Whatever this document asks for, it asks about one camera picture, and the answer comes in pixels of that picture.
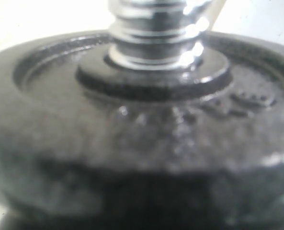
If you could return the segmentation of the black weight plate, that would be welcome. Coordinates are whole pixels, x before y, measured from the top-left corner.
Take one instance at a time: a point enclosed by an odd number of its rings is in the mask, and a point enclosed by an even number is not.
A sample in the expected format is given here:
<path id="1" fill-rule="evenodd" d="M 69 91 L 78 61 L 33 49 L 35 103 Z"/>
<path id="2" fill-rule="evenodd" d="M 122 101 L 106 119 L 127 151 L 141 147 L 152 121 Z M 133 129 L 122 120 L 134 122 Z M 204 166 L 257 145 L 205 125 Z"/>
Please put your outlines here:
<path id="1" fill-rule="evenodd" d="M 0 203 L 40 230 L 284 230 L 284 46 L 207 32 L 200 75 L 105 31 L 0 52 Z"/>

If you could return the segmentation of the chrome threaded dumbbell bar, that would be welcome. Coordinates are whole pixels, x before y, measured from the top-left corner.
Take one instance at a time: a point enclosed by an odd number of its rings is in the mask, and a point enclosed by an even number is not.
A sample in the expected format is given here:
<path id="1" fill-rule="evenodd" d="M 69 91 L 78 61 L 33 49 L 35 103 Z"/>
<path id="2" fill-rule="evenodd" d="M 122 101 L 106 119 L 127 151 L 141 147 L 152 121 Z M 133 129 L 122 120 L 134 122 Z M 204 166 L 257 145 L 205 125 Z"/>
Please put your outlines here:
<path id="1" fill-rule="evenodd" d="M 210 0 L 110 0 L 109 58 L 134 70 L 170 70 L 202 60 Z"/>

